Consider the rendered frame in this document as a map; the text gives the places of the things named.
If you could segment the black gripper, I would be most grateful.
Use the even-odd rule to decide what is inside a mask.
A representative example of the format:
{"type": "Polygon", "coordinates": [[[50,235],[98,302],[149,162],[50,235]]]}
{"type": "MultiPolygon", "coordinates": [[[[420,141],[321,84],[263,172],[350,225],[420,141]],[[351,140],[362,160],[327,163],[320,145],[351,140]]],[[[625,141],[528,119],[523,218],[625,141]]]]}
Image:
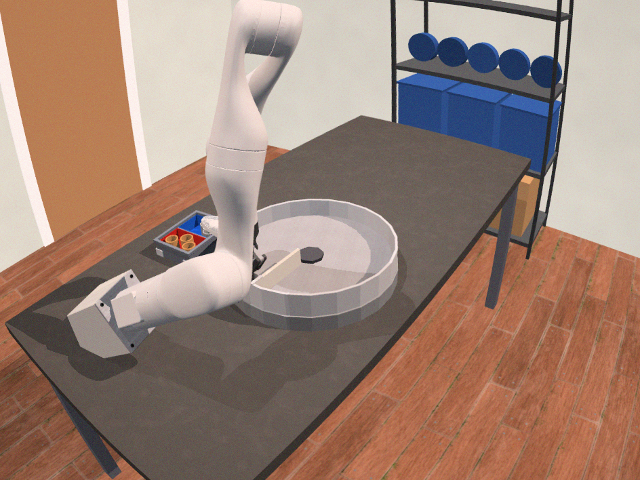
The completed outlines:
{"type": "Polygon", "coordinates": [[[252,281],[255,279],[254,272],[259,270],[266,260],[266,255],[265,254],[261,255],[260,252],[258,251],[258,245],[256,243],[256,237],[258,236],[258,233],[259,233],[259,228],[258,228],[258,221],[257,221],[257,223],[254,225],[252,281]]]}

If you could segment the white round turntable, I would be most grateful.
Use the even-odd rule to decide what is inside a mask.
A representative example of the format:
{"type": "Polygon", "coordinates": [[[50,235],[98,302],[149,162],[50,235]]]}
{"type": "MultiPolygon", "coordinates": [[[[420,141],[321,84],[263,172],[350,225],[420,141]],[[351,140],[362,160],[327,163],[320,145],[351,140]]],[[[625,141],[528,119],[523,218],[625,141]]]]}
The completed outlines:
{"type": "Polygon", "coordinates": [[[397,235],[379,214],[344,201],[303,199],[257,215],[256,243],[267,259],[247,296],[235,303],[247,316],[315,332],[361,321],[391,298],[397,235]]]}

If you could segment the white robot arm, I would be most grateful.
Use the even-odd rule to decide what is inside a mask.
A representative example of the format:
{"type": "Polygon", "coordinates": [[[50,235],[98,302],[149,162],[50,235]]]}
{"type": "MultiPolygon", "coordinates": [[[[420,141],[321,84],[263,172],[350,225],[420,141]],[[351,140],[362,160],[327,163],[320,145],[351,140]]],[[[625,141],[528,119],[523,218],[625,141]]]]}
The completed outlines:
{"type": "Polygon", "coordinates": [[[205,216],[201,223],[218,237],[215,252],[119,292],[111,300],[119,329],[139,332],[205,315],[247,296],[268,146],[261,114],[297,47],[302,24],[302,12],[293,5],[263,0],[236,4],[206,144],[205,177],[218,216],[205,216]],[[245,54],[268,57],[245,75],[245,54]]]}

